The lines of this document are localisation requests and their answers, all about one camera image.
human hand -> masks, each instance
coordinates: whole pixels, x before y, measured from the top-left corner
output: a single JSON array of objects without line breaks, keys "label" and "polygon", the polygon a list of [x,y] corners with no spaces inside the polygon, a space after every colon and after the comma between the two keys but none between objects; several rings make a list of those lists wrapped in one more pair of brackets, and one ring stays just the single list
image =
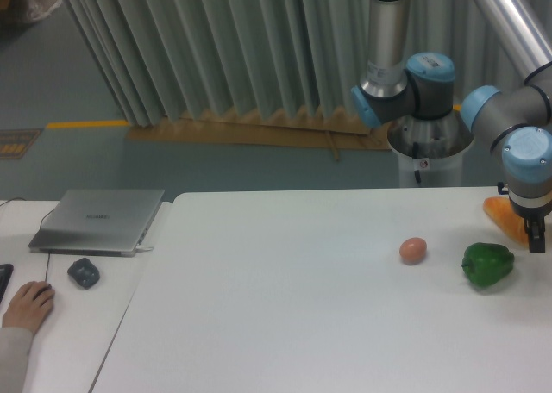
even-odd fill
[{"label": "human hand", "polygon": [[54,294],[52,285],[44,281],[26,283],[9,302],[2,327],[26,328],[35,335],[53,309]]}]

gray floor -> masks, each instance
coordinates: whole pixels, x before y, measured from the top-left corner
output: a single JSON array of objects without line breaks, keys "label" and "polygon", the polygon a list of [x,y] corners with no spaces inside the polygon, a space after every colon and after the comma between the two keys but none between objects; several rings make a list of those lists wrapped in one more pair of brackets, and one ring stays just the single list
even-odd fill
[{"label": "gray floor", "polygon": [[[65,7],[24,30],[0,28],[0,129],[121,119]],[[391,152],[220,146],[125,140],[126,128],[45,130],[21,160],[0,160],[0,199],[58,200],[72,188],[183,192],[398,187]],[[501,171],[477,144],[464,158],[466,186]]]}]

laptop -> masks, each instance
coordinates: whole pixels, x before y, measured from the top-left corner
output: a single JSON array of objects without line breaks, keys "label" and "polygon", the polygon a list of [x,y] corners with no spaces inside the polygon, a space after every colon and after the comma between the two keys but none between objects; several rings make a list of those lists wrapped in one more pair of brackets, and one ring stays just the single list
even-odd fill
[{"label": "laptop", "polygon": [[68,190],[28,244],[34,252],[133,256],[163,190]]}]

orange object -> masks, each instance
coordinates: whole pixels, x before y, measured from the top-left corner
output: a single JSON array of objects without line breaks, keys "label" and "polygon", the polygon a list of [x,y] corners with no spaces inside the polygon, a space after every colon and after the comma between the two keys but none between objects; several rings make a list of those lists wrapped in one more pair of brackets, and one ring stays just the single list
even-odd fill
[{"label": "orange object", "polygon": [[524,218],[514,213],[507,197],[488,197],[483,202],[483,210],[491,217],[508,237],[519,244],[528,246],[529,239],[525,233]]}]

green bell pepper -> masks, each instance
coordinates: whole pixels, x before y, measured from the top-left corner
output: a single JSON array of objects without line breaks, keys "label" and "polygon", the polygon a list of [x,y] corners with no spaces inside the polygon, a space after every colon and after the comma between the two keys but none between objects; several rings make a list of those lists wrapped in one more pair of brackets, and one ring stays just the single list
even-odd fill
[{"label": "green bell pepper", "polygon": [[514,254],[503,245],[478,242],[466,249],[461,267],[472,283],[488,287],[514,269]]}]

